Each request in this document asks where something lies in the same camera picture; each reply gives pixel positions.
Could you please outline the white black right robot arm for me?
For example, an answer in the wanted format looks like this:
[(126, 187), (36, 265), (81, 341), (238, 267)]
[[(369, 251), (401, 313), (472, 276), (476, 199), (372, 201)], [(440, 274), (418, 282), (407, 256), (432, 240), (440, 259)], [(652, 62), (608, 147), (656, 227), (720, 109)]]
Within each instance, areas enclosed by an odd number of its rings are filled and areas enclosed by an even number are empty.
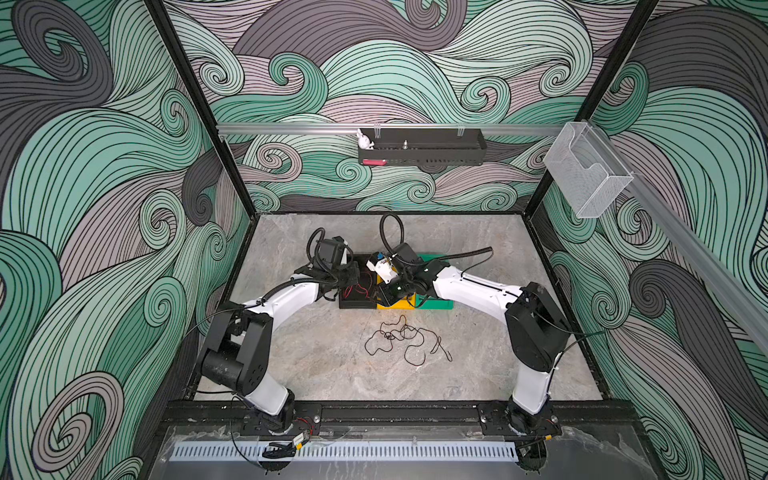
[(435, 260), (410, 274), (390, 271), (377, 288), (377, 301), (387, 307), (416, 294), (461, 303), (505, 324), (519, 362), (511, 401), (531, 416), (544, 409), (557, 364), (573, 333), (543, 285), (506, 285)]

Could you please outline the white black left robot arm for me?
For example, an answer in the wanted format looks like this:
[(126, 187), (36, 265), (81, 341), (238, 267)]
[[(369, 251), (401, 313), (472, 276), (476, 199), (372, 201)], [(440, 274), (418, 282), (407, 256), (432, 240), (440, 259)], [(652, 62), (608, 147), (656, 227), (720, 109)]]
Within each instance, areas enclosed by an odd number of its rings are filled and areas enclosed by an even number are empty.
[(268, 371), (273, 333), (302, 308), (329, 292), (356, 285), (359, 278), (355, 261), (329, 272), (302, 267), (255, 300), (227, 303), (213, 317), (196, 370), (234, 392), (249, 407), (280, 416), (289, 403), (290, 391)]

